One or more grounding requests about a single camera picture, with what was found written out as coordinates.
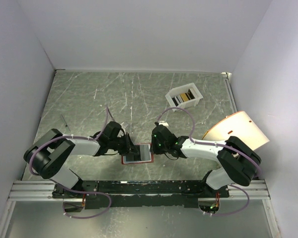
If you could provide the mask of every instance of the small box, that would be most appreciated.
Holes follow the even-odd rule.
[[[188,100],[186,102],[180,102],[178,106],[175,105],[174,100],[172,98],[178,97],[183,93],[188,93],[188,91],[194,96],[194,99]],[[165,98],[167,99],[168,103],[171,107],[179,107],[179,108],[188,108],[192,106],[196,106],[200,99],[203,98],[202,94],[198,90],[197,86],[194,83],[189,83],[180,87],[172,88],[166,95]]]

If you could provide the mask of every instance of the scratched metal surface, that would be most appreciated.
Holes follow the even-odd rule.
[[[244,201],[221,201],[219,212]],[[91,216],[98,210],[83,211]],[[88,220],[63,216],[60,202],[17,202],[6,238],[271,238],[262,200],[230,217],[203,216],[194,208],[122,207]]]
[[[194,138],[232,114],[226,85],[218,73],[115,73],[58,71],[44,108],[36,140],[51,128],[69,133],[62,114],[74,135],[93,135],[104,123],[108,104],[117,122],[127,122],[135,143],[150,142],[154,121],[169,105],[164,95],[174,87],[194,82],[203,95],[188,111],[196,121]],[[166,113],[162,119],[177,136],[188,135],[192,123],[184,112]],[[85,180],[166,180],[202,179],[216,169],[214,161],[203,158],[171,161],[155,156],[154,163],[122,165],[116,156],[71,156],[65,166]],[[41,180],[28,169],[23,180]]]

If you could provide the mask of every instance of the beige curved object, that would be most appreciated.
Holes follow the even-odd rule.
[[[244,111],[224,118],[208,130],[202,139],[210,141],[227,140],[232,135],[237,136],[252,150],[269,142],[269,139]]]

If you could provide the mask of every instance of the white wall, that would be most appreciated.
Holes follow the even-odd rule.
[[[53,69],[15,0],[0,0],[0,217],[25,166]]]
[[[232,72],[271,0],[18,0],[56,68]]]
[[[237,106],[271,139],[259,151],[283,237],[298,237],[298,0],[274,0],[233,72]]]

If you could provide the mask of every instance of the black mounting bar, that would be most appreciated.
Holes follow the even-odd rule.
[[[184,206],[198,208],[198,198],[229,197],[227,186],[211,189],[203,180],[162,180],[162,181],[83,181],[82,190],[99,191],[110,195],[111,207],[141,206]],[[70,193],[55,185],[53,198],[83,198],[82,194]],[[102,195],[85,197],[85,209],[108,206],[108,198]]]

